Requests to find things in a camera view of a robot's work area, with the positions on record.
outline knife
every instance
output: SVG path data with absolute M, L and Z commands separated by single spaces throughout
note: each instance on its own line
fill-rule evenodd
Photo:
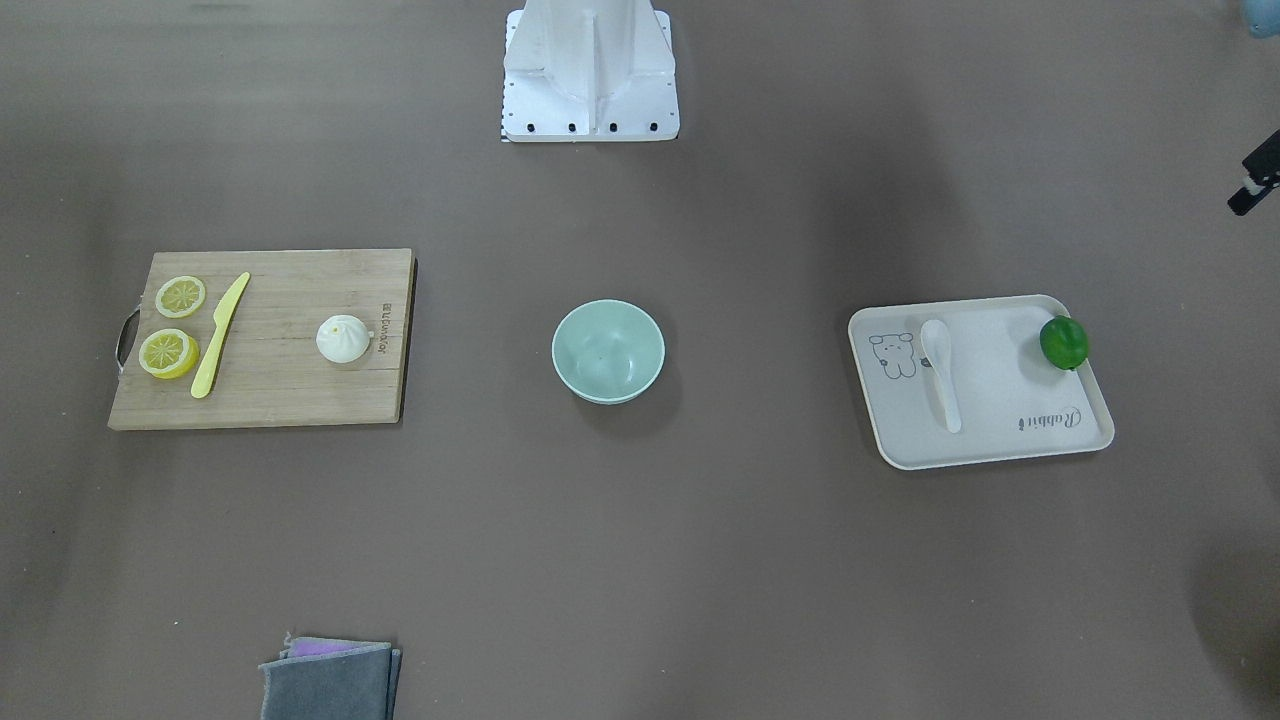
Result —
M 248 273 L 241 273 L 236 278 L 227 295 L 218 301 L 214 309 L 214 337 L 205 348 L 205 356 L 200 359 L 200 368 L 196 369 L 196 382 L 191 383 L 191 396 L 200 398 L 209 395 L 214 388 L 214 375 L 218 374 L 218 359 L 223 355 L 223 341 L 227 340 L 227 328 L 232 324 L 232 315 L 239 304 L 239 296 L 244 293 L 248 284 Z

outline folded towel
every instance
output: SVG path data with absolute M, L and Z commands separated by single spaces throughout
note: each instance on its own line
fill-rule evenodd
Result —
M 262 720 L 390 720 L 399 660 L 390 643 L 285 637 L 259 666 Z

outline bowl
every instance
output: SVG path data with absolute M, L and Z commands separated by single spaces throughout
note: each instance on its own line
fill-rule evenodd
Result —
M 626 402 L 648 389 L 666 357 L 658 323 L 621 300 L 579 305 L 552 336 L 552 364 L 561 380 L 600 405 Z

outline green lime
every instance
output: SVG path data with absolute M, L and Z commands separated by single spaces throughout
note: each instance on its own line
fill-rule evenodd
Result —
M 1089 359 L 1089 336 L 1084 325 L 1059 315 L 1041 328 L 1041 350 L 1053 365 L 1074 370 Z

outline white spoon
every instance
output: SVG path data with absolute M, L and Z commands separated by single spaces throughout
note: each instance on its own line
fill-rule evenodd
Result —
M 951 379 L 951 331 L 938 319 L 925 320 L 920 327 L 920 345 L 924 356 L 938 375 L 938 400 L 942 401 L 942 414 L 947 420 L 947 432 L 960 432 L 960 404 L 956 401 L 956 384 Z

